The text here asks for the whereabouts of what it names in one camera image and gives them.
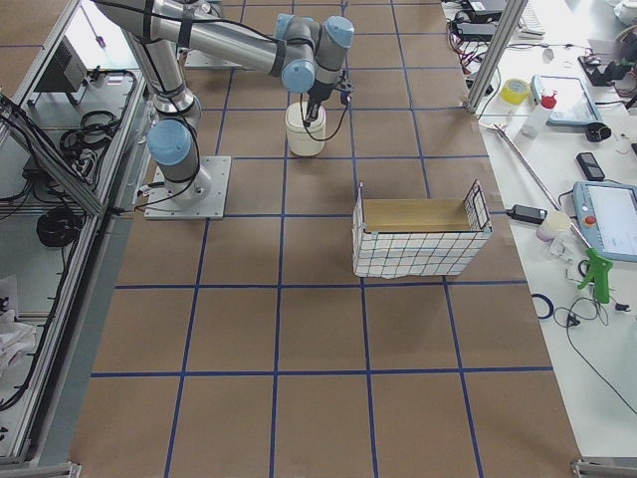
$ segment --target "screen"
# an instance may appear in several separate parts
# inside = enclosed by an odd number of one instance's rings
[[[552,120],[597,121],[579,79],[541,77],[540,81],[546,92],[557,92]]]
[[[632,189],[588,186],[604,251],[637,255],[637,198]]]

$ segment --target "white table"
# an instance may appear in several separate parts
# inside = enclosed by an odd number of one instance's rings
[[[547,31],[545,43],[587,46],[585,39],[569,23],[571,15],[563,1],[534,0],[533,6]],[[543,59],[542,48],[507,50],[499,66],[503,82],[507,78],[530,80],[537,73],[585,78],[576,62],[576,57],[582,54],[581,49],[552,48],[555,58],[550,63]],[[598,102],[617,100],[612,88],[590,85],[589,88]],[[637,142],[637,117],[629,116],[623,106],[599,107],[604,122],[613,130],[613,135],[602,143],[587,141],[581,130],[554,127],[545,129],[535,140],[518,135],[532,108],[530,100],[514,108],[494,99],[487,106],[481,123],[507,123],[510,137],[553,195],[571,189],[576,180],[585,180],[575,162],[575,156],[583,151],[595,154],[608,178],[637,184],[637,156],[630,147],[630,142]],[[519,203],[550,209],[550,203],[509,147],[485,128],[483,137],[504,204],[507,207]],[[562,202],[572,207],[572,201],[568,197],[564,199]],[[550,297],[557,307],[569,307],[581,293],[564,273],[568,269],[570,277],[578,277],[574,266],[585,257],[583,247],[574,239],[568,240],[569,249],[574,251],[574,265],[568,266],[548,253],[548,246],[535,237],[534,226],[512,221],[512,229],[531,291]],[[613,289],[611,295],[621,303],[630,304],[632,312],[615,312],[611,303],[606,307],[610,318],[607,327],[599,321],[582,322],[570,329],[570,335],[581,352],[633,407],[637,407],[637,263],[615,262],[610,273],[610,286]],[[543,302],[537,301],[535,306],[539,315],[545,314]],[[637,416],[575,353],[565,329],[551,319],[542,321],[541,327],[582,455],[637,456]]]

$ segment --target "phone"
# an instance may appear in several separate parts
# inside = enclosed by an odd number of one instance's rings
[[[606,175],[592,152],[581,152],[576,157],[579,167],[589,181],[603,181]]]

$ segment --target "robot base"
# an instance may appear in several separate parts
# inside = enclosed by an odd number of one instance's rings
[[[230,156],[201,156],[201,168],[212,178],[210,192],[192,203],[176,202],[174,199],[162,199],[168,196],[164,188],[151,189],[148,202],[159,201],[144,211],[146,219],[223,219],[230,177]],[[163,174],[157,167],[154,182],[163,181]]]

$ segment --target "tape roll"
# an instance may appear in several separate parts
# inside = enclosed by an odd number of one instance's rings
[[[527,82],[512,78],[505,82],[500,91],[500,98],[512,105],[519,105],[527,98],[530,92],[531,87]]]

